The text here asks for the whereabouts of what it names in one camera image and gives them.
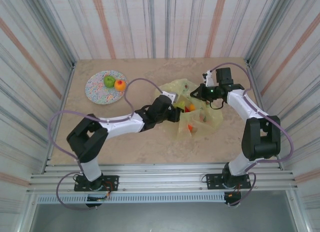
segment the vent grille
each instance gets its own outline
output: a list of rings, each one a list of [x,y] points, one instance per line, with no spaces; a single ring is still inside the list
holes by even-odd
[[[100,198],[100,195],[89,195]],[[96,204],[87,201],[87,194],[62,194],[61,200],[65,204]],[[110,199],[99,201],[106,204],[127,203],[179,203],[179,202],[225,202],[224,192],[192,192],[192,193],[111,193]],[[56,195],[47,194],[38,197],[38,204],[59,204]]]

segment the mounting plate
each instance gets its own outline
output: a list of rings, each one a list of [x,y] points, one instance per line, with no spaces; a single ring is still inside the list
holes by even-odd
[[[240,184],[240,189],[250,189],[251,183],[248,174],[241,176],[234,176],[234,184],[227,187],[223,183],[223,178],[221,173],[208,173],[206,174],[206,186],[208,190],[225,190],[225,189],[235,189],[237,185]]]
[[[119,185],[119,176],[118,175],[103,175],[102,183],[105,182],[105,186],[101,186],[97,191],[117,191]],[[76,183],[74,184],[74,191],[76,192],[87,192],[92,190],[89,188],[90,182],[84,175],[78,175],[76,177]]]

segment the yellow plastic bag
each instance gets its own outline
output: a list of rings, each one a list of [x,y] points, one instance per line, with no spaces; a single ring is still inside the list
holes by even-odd
[[[223,121],[220,110],[211,109],[205,102],[190,96],[198,86],[187,79],[177,79],[170,83],[160,86],[160,89],[166,92],[174,92],[178,95],[177,102],[173,106],[190,107],[195,106],[195,110],[184,112],[180,115],[178,123],[164,122],[162,128],[171,138],[178,140],[199,138],[210,135],[217,131]]]

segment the green apple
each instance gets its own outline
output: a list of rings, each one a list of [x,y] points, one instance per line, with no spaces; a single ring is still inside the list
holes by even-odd
[[[103,78],[103,83],[107,88],[113,88],[115,86],[116,79],[111,75],[107,75]]]

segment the floor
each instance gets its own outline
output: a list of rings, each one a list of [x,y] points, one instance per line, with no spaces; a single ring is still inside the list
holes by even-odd
[[[245,66],[242,58],[175,58],[175,59],[115,59],[80,60],[76,65],[65,109],[84,114],[94,113],[97,117],[117,117],[129,114],[130,108],[122,98],[108,104],[94,104],[85,95],[88,79],[103,70],[116,70],[123,73],[129,81],[135,78],[147,78],[157,85],[163,85],[176,79],[202,83],[202,74],[214,66],[233,62]],[[234,83],[249,87],[249,81],[242,70],[230,66]],[[155,88],[144,81],[132,84],[128,99],[134,109],[140,109],[154,100]],[[228,105],[221,110],[223,122],[220,128],[208,136],[176,141],[164,132],[162,125],[143,133],[125,134],[111,138],[102,147],[98,156],[100,164],[179,164],[228,162],[241,151],[241,140],[245,123]],[[67,135],[82,118],[64,114],[61,120],[56,142],[70,151]],[[66,154],[54,149],[50,163],[75,164]]]
[[[285,191],[255,191],[239,207],[224,203],[103,204],[74,211],[37,206],[31,232],[297,232]]]

